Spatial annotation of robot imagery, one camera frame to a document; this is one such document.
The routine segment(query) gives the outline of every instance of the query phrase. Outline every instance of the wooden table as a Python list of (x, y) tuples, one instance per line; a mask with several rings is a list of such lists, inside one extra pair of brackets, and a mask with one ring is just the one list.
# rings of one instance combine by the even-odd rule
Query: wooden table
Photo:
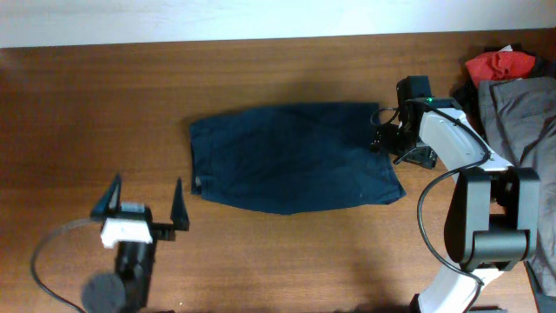
[[(267, 104), (375, 101), (395, 106), (395, 84), (429, 75), (435, 95), (463, 81), (462, 62), (488, 44), (522, 42), (553, 54), (553, 30), (147, 43), (0, 50), (0, 311), (70, 310), (37, 288), (30, 253), (61, 223), (85, 217), (115, 173), (122, 199), (169, 221), (184, 178), (191, 231), (160, 243), (152, 310), (316, 312), (405, 305), (440, 264), (420, 238), (417, 198), (442, 171), (395, 167), (407, 196), (388, 206), (275, 216), (190, 194), (188, 125)], [(426, 226), (445, 254), (453, 190), (426, 202)], [(110, 271), (98, 227), (58, 238), (39, 258), (45, 282), (79, 301), (81, 286)], [(519, 265), (478, 304), (533, 312)]]

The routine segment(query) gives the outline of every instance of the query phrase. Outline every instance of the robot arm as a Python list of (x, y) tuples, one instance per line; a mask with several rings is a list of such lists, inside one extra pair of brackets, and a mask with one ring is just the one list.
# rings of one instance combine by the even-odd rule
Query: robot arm
[[(452, 98), (432, 97), (427, 77), (408, 77), (397, 90), (400, 125), (380, 126), (374, 147), (426, 168), (439, 157), (448, 170), (457, 171), (444, 228), (447, 262), (482, 281), (478, 286), (470, 276), (442, 266), (433, 283), (415, 296), (412, 311), (463, 312), (480, 289), (534, 255), (539, 177), (496, 154)], [(506, 214), (491, 215), (491, 200)]]

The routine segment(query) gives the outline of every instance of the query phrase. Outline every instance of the red fabric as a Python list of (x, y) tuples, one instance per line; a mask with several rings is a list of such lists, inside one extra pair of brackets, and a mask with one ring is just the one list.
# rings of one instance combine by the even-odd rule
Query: red fabric
[(484, 80), (527, 78), (535, 65), (535, 58), (523, 52), (486, 52), (466, 62), (475, 87)]

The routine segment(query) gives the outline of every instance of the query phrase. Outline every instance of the pile of clothes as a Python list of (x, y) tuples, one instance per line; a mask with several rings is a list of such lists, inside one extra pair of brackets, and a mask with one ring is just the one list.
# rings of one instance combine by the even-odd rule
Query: pile of clothes
[(481, 121), (498, 154), (539, 173), (539, 241), (530, 264), (543, 293), (556, 296), (556, 63), (513, 44), (466, 67), (470, 79), (452, 97)]

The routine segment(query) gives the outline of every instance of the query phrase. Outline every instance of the white wall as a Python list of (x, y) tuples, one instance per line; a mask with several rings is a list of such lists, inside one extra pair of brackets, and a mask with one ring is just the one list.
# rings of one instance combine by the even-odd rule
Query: white wall
[(556, 0), (0, 0), (0, 47), (556, 26)]

